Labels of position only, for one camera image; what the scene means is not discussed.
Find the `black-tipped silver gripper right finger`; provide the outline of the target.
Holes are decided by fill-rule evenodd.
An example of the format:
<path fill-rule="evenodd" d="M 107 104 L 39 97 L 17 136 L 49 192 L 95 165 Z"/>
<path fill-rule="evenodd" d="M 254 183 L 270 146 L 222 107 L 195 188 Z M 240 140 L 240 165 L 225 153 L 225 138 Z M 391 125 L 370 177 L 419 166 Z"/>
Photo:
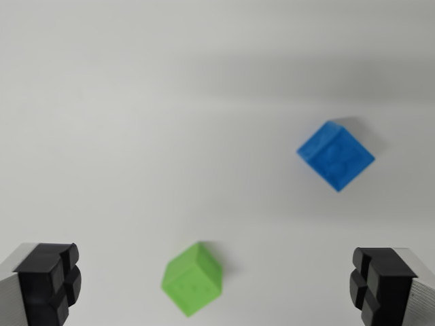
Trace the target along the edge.
<path fill-rule="evenodd" d="M 434 273 L 408 248 L 353 252 L 353 305 L 367 326 L 434 324 Z"/>

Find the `black-tipped silver gripper left finger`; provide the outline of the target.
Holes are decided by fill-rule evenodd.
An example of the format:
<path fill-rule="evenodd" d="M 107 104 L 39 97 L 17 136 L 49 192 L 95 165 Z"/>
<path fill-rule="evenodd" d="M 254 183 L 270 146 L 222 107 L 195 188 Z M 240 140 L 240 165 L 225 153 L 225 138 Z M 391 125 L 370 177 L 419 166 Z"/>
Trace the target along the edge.
<path fill-rule="evenodd" d="M 64 325 L 82 286 L 76 244 L 22 243 L 1 262 L 1 324 Z"/>

